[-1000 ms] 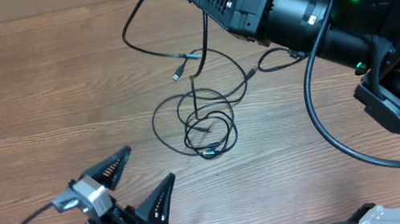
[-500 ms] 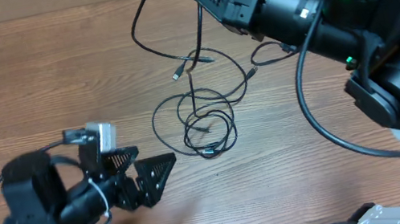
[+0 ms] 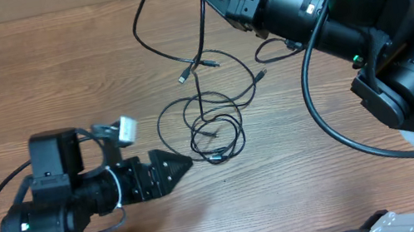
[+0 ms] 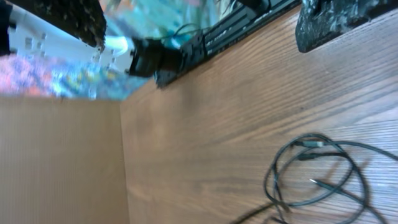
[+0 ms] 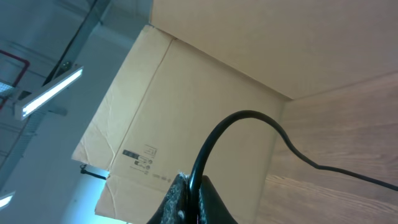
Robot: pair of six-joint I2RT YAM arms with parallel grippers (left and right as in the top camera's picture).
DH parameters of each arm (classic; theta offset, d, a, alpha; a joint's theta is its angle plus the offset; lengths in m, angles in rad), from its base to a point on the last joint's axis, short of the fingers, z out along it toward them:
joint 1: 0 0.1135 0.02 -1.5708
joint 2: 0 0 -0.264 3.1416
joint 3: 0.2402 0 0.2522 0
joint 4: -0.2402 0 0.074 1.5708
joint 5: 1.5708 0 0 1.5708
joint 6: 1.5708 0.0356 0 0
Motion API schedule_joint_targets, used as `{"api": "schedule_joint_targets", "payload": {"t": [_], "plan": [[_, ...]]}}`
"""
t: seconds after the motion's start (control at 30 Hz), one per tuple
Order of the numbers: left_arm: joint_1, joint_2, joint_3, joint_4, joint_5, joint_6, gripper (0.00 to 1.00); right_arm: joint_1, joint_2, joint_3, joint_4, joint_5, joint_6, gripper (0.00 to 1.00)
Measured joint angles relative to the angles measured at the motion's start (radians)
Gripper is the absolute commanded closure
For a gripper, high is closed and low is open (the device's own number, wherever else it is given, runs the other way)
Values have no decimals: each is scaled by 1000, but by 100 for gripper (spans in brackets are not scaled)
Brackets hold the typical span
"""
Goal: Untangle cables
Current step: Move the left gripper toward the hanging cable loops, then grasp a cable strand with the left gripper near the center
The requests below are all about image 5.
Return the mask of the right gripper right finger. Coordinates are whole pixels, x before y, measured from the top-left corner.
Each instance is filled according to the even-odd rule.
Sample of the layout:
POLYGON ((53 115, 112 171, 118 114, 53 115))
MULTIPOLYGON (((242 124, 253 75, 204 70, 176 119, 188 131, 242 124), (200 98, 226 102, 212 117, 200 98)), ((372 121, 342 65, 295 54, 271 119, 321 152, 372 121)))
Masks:
POLYGON ((210 178, 206 175, 202 177, 199 193, 199 223, 238 224, 229 213, 210 178))

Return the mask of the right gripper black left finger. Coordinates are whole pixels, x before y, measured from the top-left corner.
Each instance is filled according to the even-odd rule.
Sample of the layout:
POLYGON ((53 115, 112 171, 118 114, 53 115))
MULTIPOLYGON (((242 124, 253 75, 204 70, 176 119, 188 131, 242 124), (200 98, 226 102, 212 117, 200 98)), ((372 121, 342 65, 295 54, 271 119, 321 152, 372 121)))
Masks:
POLYGON ((178 174, 160 206, 147 224, 184 224, 187 222, 187 184, 189 176, 178 174))

